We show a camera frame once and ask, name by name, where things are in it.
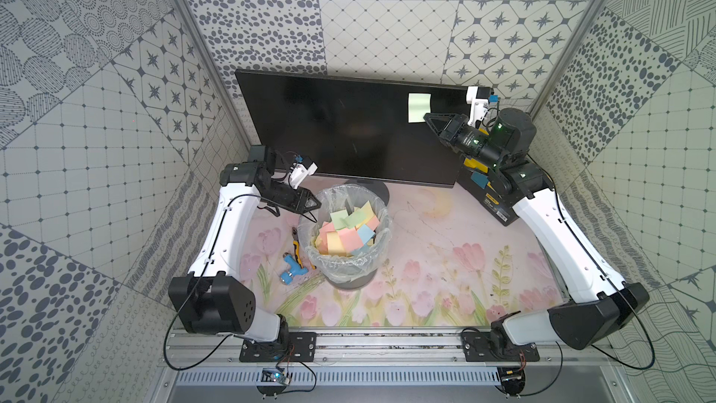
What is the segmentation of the pale green sticky note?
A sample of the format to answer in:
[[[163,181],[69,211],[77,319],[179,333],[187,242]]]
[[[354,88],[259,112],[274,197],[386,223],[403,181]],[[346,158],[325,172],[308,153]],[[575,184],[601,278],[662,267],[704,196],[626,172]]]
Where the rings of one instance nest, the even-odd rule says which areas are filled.
[[[431,112],[431,95],[429,93],[410,93],[408,95],[408,123],[421,123],[424,121],[424,116]]]

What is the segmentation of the pink sticky note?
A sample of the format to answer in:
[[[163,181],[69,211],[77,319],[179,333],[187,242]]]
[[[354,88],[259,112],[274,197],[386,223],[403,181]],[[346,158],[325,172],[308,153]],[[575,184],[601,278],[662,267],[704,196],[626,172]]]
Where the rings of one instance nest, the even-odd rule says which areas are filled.
[[[346,253],[352,253],[364,246],[361,236],[354,228],[341,229],[337,235]]]

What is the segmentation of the pale yellow sticky note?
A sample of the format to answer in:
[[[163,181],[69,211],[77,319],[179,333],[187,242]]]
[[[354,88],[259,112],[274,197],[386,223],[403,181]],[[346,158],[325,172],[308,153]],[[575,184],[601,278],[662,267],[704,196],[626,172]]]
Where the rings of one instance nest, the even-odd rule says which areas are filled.
[[[360,226],[367,225],[373,218],[376,217],[373,207],[370,201],[367,201],[362,207],[363,220],[359,223]]]

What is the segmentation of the light blue sticky note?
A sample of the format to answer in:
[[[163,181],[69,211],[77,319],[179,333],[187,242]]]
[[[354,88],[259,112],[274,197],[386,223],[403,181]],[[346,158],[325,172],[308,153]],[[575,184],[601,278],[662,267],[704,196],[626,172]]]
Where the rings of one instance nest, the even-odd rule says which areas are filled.
[[[362,225],[362,226],[360,226],[360,227],[356,230],[356,232],[357,232],[358,236],[360,237],[361,242],[362,242],[362,244],[363,244],[364,246],[366,246],[366,245],[368,244],[368,242],[369,242],[370,240],[372,240],[373,237],[375,236],[375,231],[374,231],[374,229],[371,229],[371,227],[369,227],[369,225]]]

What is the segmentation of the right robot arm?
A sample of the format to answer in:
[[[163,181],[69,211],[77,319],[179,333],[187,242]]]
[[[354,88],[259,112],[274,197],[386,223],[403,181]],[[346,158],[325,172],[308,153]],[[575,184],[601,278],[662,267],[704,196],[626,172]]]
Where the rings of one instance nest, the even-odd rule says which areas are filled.
[[[640,283],[628,283],[577,226],[561,204],[554,180],[529,155],[536,128],[525,112],[499,113],[488,134],[460,114],[428,113],[440,143],[487,168],[489,188],[533,232],[567,289],[565,304],[512,313],[492,323],[498,348],[561,341],[583,350],[621,330],[650,300]]]

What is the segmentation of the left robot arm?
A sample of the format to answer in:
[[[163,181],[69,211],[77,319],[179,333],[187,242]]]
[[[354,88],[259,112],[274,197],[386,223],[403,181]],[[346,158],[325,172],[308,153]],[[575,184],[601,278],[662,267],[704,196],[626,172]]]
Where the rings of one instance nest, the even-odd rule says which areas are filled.
[[[283,164],[283,176],[276,177],[282,158],[271,147],[253,146],[246,162],[229,164],[220,173],[218,205],[205,242],[189,271],[173,278],[168,289],[186,332],[232,335],[277,349],[288,345],[285,318],[260,309],[253,291],[240,282],[244,244],[257,209],[302,216],[321,207],[301,186],[317,171],[314,160],[295,154]]]

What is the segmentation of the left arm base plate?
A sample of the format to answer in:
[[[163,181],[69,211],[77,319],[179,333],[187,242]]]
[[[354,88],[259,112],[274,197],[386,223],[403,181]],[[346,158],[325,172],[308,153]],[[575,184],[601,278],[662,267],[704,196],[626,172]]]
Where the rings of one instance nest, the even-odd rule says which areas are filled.
[[[317,341],[316,332],[289,331],[280,334],[276,341],[260,343],[245,341],[242,345],[240,362],[277,363],[280,360],[313,362]]]

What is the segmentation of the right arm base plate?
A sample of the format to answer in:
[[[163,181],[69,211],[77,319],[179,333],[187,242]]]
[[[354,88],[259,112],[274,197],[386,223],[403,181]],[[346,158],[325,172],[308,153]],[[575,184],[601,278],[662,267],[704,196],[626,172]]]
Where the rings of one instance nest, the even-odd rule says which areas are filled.
[[[531,344],[515,345],[500,333],[466,328],[460,334],[467,362],[537,362],[540,354]]]

